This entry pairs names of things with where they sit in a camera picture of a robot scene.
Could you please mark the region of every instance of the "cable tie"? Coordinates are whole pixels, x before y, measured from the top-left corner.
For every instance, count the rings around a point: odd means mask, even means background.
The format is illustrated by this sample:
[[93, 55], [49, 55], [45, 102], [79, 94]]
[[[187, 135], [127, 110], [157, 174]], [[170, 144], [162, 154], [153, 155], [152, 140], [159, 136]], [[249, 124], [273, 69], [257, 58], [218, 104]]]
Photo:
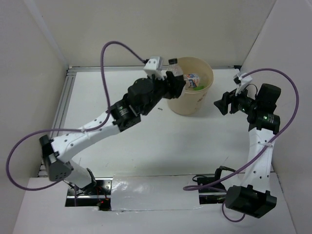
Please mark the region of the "cable tie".
[[269, 143], [269, 142], [268, 143], [260, 143], [260, 145], [271, 147], [272, 143]]
[[87, 136], [87, 138], [90, 140], [90, 136], [89, 136], [89, 134], [88, 134], [88, 132], [87, 132], [87, 130], [86, 130], [86, 128], [85, 127], [81, 127], [81, 132], [83, 133], [83, 134], [85, 134], [86, 136]]

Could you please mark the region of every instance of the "white enclosure wall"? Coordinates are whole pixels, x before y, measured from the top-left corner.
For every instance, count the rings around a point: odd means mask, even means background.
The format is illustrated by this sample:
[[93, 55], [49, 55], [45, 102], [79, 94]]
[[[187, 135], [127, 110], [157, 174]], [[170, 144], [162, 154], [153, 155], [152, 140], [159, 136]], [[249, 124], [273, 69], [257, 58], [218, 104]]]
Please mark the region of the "white enclosure wall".
[[[242, 65], [275, 0], [34, 0], [72, 66], [99, 66], [120, 40], [144, 58], [194, 56]], [[106, 65], [140, 65], [112, 47]]]
[[[0, 232], [13, 231], [24, 191], [5, 174], [13, 145], [26, 134], [52, 126], [65, 69], [22, 0], [0, 0]], [[21, 145], [11, 163], [26, 186], [40, 165], [38, 137]]]
[[[296, 83], [300, 106], [294, 123], [277, 140], [273, 167], [278, 173], [298, 234], [312, 230], [312, 1], [277, 0], [244, 65], [244, 71], [272, 67], [288, 74]], [[277, 114], [285, 124], [294, 108], [289, 83], [269, 72], [255, 74], [256, 84], [282, 88]]]

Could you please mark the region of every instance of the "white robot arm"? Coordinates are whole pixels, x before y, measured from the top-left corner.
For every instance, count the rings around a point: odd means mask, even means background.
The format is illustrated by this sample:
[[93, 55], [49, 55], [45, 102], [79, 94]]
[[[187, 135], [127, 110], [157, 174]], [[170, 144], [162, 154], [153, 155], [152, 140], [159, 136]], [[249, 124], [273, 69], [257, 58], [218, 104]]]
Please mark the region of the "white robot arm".
[[[260, 218], [276, 206], [276, 197], [270, 194], [270, 169], [275, 142], [268, 142], [279, 132], [280, 118], [273, 113], [281, 89], [274, 85], [262, 84], [255, 99], [252, 99], [246, 89], [252, 78], [250, 76], [242, 78], [243, 75], [234, 77], [237, 89], [225, 92], [222, 99], [214, 102], [214, 105], [223, 115], [228, 113], [229, 104], [231, 104], [230, 114], [237, 111], [247, 114], [250, 140], [248, 162], [255, 158], [264, 146], [267, 145], [268, 148], [246, 169], [242, 181], [236, 175], [222, 184], [227, 189], [225, 198], [227, 208]], [[229, 172], [222, 171], [221, 178], [228, 174]]]
[[47, 135], [40, 138], [42, 158], [51, 181], [66, 179], [85, 194], [96, 193], [97, 182], [91, 170], [82, 168], [72, 158], [96, 142], [139, 123], [140, 115], [147, 115], [162, 98], [172, 99], [181, 95], [185, 85], [183, 76], [175, 77], [167, 72], [164, 77], [161, 74], [161, 57], [151, 57], [143, 70], [148, 77], [136, 80], [122, 100], [109, 107], [111, 115], [103, 127], [86, 131], [103, 123], [106, 112], [82, 126], [81, 133], [67, 133], [53, 139]]

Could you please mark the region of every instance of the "snack package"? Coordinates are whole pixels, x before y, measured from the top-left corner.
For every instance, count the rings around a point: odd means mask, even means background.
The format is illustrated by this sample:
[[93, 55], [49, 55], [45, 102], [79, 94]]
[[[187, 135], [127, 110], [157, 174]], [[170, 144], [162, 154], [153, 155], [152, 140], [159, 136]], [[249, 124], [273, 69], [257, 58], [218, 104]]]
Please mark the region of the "snack package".
[[184, 75], [188, 88], [196, 88], [199, 85], [200, 77], [197, 74], [191, 73]]

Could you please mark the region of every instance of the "bottle cap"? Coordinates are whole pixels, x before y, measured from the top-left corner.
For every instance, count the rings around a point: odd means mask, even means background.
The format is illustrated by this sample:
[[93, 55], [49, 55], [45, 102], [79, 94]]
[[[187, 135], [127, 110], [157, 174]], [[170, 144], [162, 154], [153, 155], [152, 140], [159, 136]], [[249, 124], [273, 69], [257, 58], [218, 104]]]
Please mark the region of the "bottle cap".
[[172, 58], [169, 60], [169, 64], [172, 65], [172, 64], [177, 64], [177, 58]]

